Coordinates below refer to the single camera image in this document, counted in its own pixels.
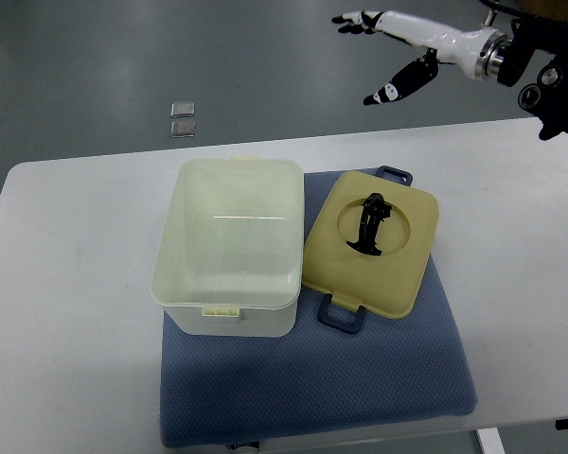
gray floor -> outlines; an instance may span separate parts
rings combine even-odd
[[[476,29],[486,13],[477,0],[0,0],[0,190],[28,161],[526,116],[517,93],[544,55],[512,89],[442,66],[418,94],[364,107],[417,54],[381,35],[339,35],[330,17],[357,9],[399,9],[462,29]],[[505,18],[495,25],[508,30]],[[170,139],[170,103],[187,99],[196,102],[196,137]],[[553,422],[501,435],[510,454],[568,453],[568,431]],[[328,452],[479,446],[473,434],[454,434]]]

translucent plastic box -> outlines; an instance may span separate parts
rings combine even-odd
[[[296,318],[303,171],[292,161],[194,160],[174,188],[151,282],[189,334],[279,337]]]

white robotic hand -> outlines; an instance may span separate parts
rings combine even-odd
[[[463,32],[420,17],[396,11],[355,11],[332,18],[343,25],[341,33],[384,33],[424,53],[398,72],[364,104],[383,104],[403,99],[437,76],[438,63],[456,63],[470,79],[498,73],[497,52],[507,43],[504,33],[489,26]]]

circular hole in lid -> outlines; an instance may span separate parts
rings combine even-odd
[[[344,242],[358,241],[364,200],[358,199],[348,203],[339,213],[337,228]],[[381,256],[399,251],[410,238],[408,219],[396,205],[387,203],[392,206],[390,217],[380,223],[377,231],[377,248],[382,251]]]

blue handle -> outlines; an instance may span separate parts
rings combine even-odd
[[[328,314],[328,306],[331,301],[332,295],[324,295],[322,303],[320,304],[320,309],[318,310],[318,321],[321,324],[325,324],[326,326],[338,329],[339,331],[343,331],[347,334],[358,334],[362,329],[362,324],[364,323],[366,308],[364,306],[359,306],[354,321],[352,323],[345,323]]]

